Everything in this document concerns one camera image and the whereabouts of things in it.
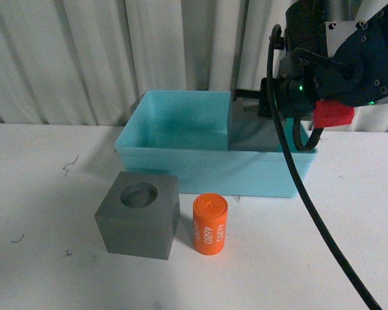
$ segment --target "gray block inside bin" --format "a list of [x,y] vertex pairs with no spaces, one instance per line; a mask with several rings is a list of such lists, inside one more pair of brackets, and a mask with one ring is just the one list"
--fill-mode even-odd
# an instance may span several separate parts
[[108,252],[167,260],[179,216],[176,176],[121,172],[95,220]]

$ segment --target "white table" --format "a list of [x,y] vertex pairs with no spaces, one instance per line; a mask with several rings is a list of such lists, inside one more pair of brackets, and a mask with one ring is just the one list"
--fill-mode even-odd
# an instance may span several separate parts
[[[366,309],[299,197],[227,196],[226,246],[203,256],[181,194],[169,260],[107,253],[94,213],[121,130],[0,125],[0,309]],[[318,150],[307,190],[388,309],[388,134],[325,132]]]

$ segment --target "circular hole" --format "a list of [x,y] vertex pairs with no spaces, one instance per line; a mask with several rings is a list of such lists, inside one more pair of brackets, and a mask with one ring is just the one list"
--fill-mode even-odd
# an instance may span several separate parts
[[381,87],[381,93],[382,94],[388,94],[388,88],[386,86]]
[[138,182],[128,186],[121,193],[121,202],[129,208],[143,208],[154,202],[158,189],[151,183]]

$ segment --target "teal plastic bin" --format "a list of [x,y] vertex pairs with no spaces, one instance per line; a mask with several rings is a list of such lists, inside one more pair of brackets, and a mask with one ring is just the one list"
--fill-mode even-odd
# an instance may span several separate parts
[[[229,150],[231,104],[229,92],[147,92],[115,143],[125,171],[178,176],[183,193],[295,196],[280,148]],[[291,127],[288,121],[289,141]],[[301,134],[308,139],[304,129]],[[316,150],[296,152],[293,143],[289,145],[304,178]]]

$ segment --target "red foam pad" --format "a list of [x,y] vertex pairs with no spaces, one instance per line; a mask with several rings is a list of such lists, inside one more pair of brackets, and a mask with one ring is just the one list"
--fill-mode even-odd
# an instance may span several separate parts
[[347,107],[334,99],[317,101],[316,109],[313,111],[315,128],[350,125],[354,116],[354,107]]

